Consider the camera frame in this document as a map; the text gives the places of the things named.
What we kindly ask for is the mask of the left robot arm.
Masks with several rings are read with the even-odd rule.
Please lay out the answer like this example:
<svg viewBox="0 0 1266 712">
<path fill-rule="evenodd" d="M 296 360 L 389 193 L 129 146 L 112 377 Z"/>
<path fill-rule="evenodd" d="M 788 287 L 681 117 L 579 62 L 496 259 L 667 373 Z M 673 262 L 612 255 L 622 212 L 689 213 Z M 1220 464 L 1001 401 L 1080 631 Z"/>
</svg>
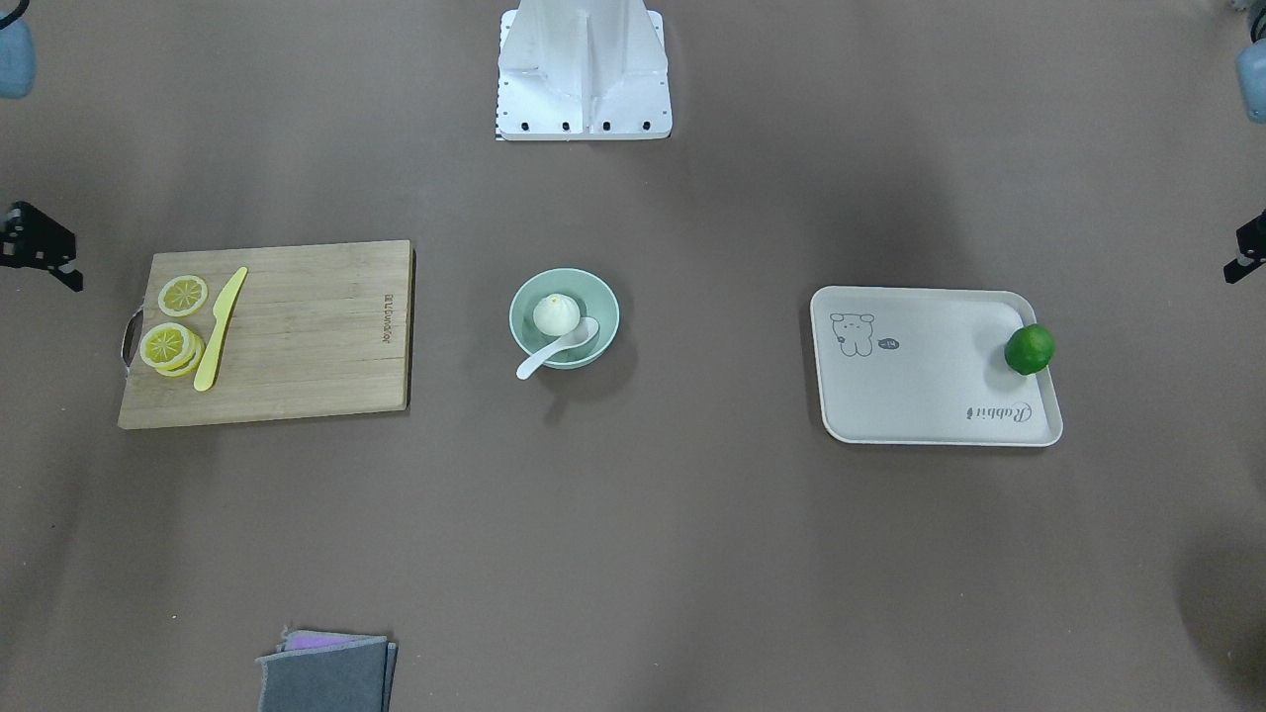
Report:
<svg viewBox="0 0 1266 712">
<path fill-rule="evenodd" d="M 1265 1 L 1225 1 L 1225 6 L 1244 15 L 1250 46 L 1236 58 L 1239 99 L 1246 117 L 1265 125 Z"/>
</svg>

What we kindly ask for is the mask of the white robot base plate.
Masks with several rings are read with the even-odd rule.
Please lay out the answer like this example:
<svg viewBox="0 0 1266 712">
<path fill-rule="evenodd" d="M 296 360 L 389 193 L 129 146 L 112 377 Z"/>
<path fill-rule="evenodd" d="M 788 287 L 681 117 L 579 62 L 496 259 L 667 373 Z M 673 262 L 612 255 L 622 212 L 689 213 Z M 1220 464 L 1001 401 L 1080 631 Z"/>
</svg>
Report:
<svg viewBox="0 0 1266 712">
<path fill-rule="evenodd" d="M 644 3 L 522 1 L 498 28 L 498 139 L 671 136 L 663 18 Z"/>
</svg>

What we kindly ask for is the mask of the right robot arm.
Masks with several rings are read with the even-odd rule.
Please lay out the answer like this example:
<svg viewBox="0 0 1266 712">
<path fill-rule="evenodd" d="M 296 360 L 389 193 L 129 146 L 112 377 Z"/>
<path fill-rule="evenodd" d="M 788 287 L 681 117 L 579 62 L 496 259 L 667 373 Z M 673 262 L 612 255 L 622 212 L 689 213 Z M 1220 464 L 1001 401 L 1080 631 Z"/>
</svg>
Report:
<svg viewBox="0 0 1266 712">
<path fill-rule="evenodd" d="M 1 18 L 1 98 L 27 98 L 35 86 L 35 41 L 23 20 L 30 1 L 18 1 Z"/>
</svg>

